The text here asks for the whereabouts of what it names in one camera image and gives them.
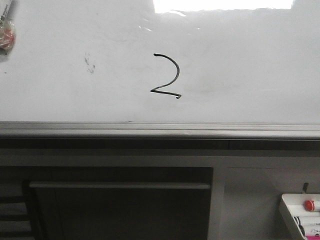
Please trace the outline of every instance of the whiteboard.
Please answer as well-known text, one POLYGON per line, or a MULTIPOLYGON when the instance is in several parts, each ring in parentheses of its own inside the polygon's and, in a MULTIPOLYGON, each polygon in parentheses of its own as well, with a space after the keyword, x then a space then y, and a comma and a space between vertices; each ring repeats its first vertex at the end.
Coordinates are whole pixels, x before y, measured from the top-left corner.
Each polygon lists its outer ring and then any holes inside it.
POLYGON ((0 122, 320 124, 320 1, 171 2, 14 0, 0 122))

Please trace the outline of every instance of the red cap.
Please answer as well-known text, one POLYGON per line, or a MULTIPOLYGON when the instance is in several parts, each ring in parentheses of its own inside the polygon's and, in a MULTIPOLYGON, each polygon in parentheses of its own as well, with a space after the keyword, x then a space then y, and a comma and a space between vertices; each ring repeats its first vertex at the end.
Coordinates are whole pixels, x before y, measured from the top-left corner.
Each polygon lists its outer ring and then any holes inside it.
POLYGON ((315 210, 315 201, 307 200, 304 202, 304 208, 307 211, 314 211, 315 210))

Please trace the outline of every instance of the handwritten number 2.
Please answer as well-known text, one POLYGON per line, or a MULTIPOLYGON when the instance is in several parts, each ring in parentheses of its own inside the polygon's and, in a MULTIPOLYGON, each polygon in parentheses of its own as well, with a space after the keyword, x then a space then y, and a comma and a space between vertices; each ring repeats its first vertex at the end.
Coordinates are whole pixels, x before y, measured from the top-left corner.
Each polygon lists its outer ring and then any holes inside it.
POLYGON ((165 85, 162 85, 162 86, 157 86, 157 87, 155 87, 154 89, 152 89, 151 92, 152 92, 152 93, 157 93, 157 94, 173 95, 173 96, 176 96, 176 99, 181 98, 181 96, 182 96, 181 94, 177 94, 177 93, 173 93, 173 92, 167 92, 167 91, 158 91, 158 89, 167 87, 167 86, 173 84, 173 83, 178 79, 179 74, 180 74, 180 67, 179 67, 179 65, 178 65, 172 58, 170 58, 170 57, 168 57, 168 56, 166 56, 166 55, 157 54, 157 53, 155 53, 155 54, 153 54, 153 55, 154 55, 155 57, 163 57, 163 58, 166 58, 166 59, 170 60, 170 61, 175 65, 177 72, 176 72, 175 78, 174 78, 171 82, 169 82, 169 83, 167 83, 167 84, 165 84, 165 85))

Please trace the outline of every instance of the marker holder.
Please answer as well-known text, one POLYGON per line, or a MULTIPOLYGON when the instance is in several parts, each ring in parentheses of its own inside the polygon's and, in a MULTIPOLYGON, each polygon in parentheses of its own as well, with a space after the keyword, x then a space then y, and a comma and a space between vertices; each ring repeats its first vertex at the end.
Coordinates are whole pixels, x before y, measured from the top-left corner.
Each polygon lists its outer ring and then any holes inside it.
POLYGON ((281 196, 279 211, 294 240, 308 240, 308 238, 302 234, 294 217, 320 217, 320 212, 307 211, 304 208, 304 203, 307 200, 320 200, 320 194, 285 193, 281 196))

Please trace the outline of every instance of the whiteboard ledge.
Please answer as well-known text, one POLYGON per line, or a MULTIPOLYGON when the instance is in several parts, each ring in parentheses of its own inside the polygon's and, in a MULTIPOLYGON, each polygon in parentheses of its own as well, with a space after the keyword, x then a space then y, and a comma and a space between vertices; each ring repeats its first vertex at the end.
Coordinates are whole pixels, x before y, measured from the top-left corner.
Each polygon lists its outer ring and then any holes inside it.
POLYGON ((320 124, 0 122, 0 138, 320 140, 320 124))

